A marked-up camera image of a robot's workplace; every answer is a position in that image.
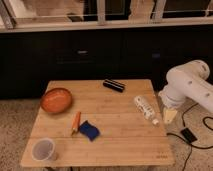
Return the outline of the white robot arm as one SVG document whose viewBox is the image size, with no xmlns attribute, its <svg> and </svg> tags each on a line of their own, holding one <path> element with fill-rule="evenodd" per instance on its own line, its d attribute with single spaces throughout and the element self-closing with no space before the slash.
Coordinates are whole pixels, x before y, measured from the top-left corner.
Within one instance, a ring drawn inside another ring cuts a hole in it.
<svg viewBox="0 0 213 171">
<path fill-rule="evenodd" d="M 163 120 L 170 124 L 187 98 L 213 113 L 213 84 L 207 82 L 209 66 L 193 60 L 171 68 L 166 74 L 167 84 L 158 93 L 164 105 Z"/>
</svg>

